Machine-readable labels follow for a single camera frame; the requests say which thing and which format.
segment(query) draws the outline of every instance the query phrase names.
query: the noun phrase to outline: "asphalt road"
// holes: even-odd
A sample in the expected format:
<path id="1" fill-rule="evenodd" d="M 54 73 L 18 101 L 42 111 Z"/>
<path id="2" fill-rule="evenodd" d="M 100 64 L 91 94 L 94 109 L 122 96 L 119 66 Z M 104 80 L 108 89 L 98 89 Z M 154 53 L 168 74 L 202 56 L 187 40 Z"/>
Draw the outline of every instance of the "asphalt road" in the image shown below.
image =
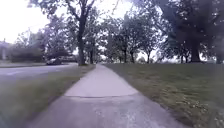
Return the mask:
<path id="1" fill-rule="evenodd" d="M 0 68 L 0 87 L 9 85 L 19 79 L 35 77 L 50 72 L 60 72 L 66 68 L 75 67 L 77 64 L 57 65 L 57 66 L 39 66 L 22 68 Z"/>
<path id="2" fill-rule="evenodd" d="M 0 68 L 1 77 L 26 77 L 39 74 L 58 72 L 65 68 L 75 66 L 76 64 L 58 65 L 58 66 L 39 66 L 39 67 L 22 67 L 22 68 Z"/>

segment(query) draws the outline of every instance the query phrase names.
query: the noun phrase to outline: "building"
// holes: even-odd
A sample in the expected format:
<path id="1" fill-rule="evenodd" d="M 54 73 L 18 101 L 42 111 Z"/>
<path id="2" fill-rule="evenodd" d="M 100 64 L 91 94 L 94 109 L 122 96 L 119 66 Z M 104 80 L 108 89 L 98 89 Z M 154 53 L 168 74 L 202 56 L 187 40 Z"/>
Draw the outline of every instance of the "building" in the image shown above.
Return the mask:
<path id="1" fill-rule="evenodd" d="M 0 60 L 7 60 L 8 59 L 8 49 L 10 47 L 9 43 L 5 41 L 0 41 Z"/>

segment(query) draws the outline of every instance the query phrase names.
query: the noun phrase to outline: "overcast sky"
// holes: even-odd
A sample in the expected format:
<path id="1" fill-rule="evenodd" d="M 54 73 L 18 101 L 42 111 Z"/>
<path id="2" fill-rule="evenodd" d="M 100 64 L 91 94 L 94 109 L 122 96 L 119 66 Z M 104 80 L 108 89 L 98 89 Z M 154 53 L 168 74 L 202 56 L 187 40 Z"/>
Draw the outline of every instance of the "overcast sky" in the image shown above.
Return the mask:
<path id="1" fill-rule="evenodd" d="M 124 1 L 119 3 L 114 17 L 123 17 L 132 6 Z M 116 0 L 104 0 L 97 7 L 100 10 L 112 10 L 115 3 Z M 0 41 L 5 38 L 7 42 L 14 43 L 19 33 L 29 28 L 36 32 L 48 23 L 39 8 L 27 8 L 27 4 L 28 0 L 0 0 Z"/>

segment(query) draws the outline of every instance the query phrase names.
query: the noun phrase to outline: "car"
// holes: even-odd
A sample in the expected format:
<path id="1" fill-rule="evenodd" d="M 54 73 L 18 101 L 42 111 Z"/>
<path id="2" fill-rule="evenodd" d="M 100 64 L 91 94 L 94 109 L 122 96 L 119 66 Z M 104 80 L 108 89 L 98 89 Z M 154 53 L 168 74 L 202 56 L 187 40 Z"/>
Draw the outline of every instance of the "car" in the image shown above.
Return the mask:
<path id="1" fill-rule="evenodd" d="M 46 61 L 46 65 L 61 65 L 62 62 L 59 58 L 53 58 Z"/>

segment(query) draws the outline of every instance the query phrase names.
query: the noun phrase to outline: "sidewalk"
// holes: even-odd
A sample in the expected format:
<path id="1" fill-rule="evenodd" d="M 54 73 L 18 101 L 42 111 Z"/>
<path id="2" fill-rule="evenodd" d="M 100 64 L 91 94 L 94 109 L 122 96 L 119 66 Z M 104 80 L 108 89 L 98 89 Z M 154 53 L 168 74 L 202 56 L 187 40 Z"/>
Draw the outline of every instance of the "sidewalk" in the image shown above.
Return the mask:
<path id="1" fill-rule="evenodd" d="M 112 70 L 97 65 L 28 128 L 185 128 Z"/>

